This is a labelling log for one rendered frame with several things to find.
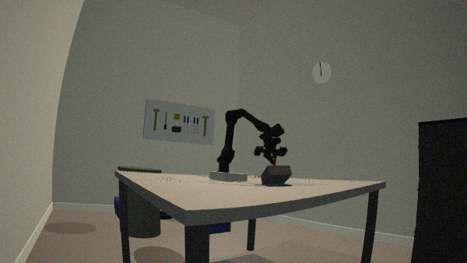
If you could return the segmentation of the grey sloped panel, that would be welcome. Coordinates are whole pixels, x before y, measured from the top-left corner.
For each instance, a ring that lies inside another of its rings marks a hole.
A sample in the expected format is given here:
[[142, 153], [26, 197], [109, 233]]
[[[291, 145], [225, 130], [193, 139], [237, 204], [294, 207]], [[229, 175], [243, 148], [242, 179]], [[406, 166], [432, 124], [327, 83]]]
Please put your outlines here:
[[267, 166], [261, 175], [262, 185], [269, 187], [292, 186], [292, 184], [285, 184], [291, 175], [290, 166]]

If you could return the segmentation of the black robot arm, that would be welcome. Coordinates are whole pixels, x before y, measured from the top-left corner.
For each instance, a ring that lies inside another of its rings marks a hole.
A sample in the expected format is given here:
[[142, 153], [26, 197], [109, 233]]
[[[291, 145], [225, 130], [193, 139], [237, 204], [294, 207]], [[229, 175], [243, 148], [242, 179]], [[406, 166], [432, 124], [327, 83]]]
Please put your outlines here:
[[[260, 131], [264, 132], [259, 136], [260, 139], [266, 140], [266, 147], [268, 145], [275, 146], [281, 143], [281, 138], [279, 136], [283, 135], [284, 130], [283, 127], [278, 123], [273, 127], [269, 127], [269, 125], [263, 121], [258, 120], [256, 117], [248, 113], [245, 109], [238, 109], [238, 110], [229, 110], [225, 114], [226, 118], [226, 138], [225, 138], [225, 145], [221, 152], [221, 155], [217, 159], [217, 163], [219, 163], [219, 170], [217, 172], [229, 172], [229, 164], [231, 164], [232, 160], [234, 159], [235, 151], [232, 149], [233, 145], [233, 137], [234, 137], [234, 125], [237, 123], [237, 119], [245, 117], [248, 119], [254, 126]], [[275, 138], [274, 138], [275, 137]]]

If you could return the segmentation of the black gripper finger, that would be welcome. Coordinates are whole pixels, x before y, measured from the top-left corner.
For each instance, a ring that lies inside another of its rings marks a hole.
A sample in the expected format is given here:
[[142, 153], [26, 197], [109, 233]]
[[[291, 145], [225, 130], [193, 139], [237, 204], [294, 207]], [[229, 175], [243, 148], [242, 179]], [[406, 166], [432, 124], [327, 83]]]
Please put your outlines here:
[[276, 158], [277, 156], [279, 155], [280, 153], [280, 150], [276, 150], [273, 154], [272, 154], [272, 158], [275, 158], [275, 163], [276, 163]]
[[271, 151], [268, 151], [268, 150], [265, 151], [263, 157], [265, 157], [271, 164], [273, 164]]

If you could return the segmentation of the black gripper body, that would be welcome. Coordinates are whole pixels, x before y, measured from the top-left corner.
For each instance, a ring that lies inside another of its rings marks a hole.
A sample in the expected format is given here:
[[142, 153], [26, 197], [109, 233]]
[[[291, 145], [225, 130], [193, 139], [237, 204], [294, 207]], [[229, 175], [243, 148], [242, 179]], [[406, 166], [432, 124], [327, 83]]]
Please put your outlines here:
[[268, 150], [268, 151], [271, 151], [272, 154], [273, 154], [276, 150], [280, 150], [279, 156], [285, 156], [286, 152], [288, 151], [286, 147], [281, 147], [281, 148], [279, 148], [279, 149], [276, 149], [275, 146], [270, 146], [270, 145], [268, 145], [268, 146], [266, 147], [266, 142], [267, 142], [267, 139], [264, 141], [264, 143], [265, 143], [265, 144], [264, 144], [265, 149], [264, 149], [263, 146], [257, 146], [257, 147], [256, 147], [256, 149], [255, 149], [255, 151], [254, 151], [255, 156], [260, 156], [261, 153], [264, 154], [265, 151], [267, 151], [267, 150]]

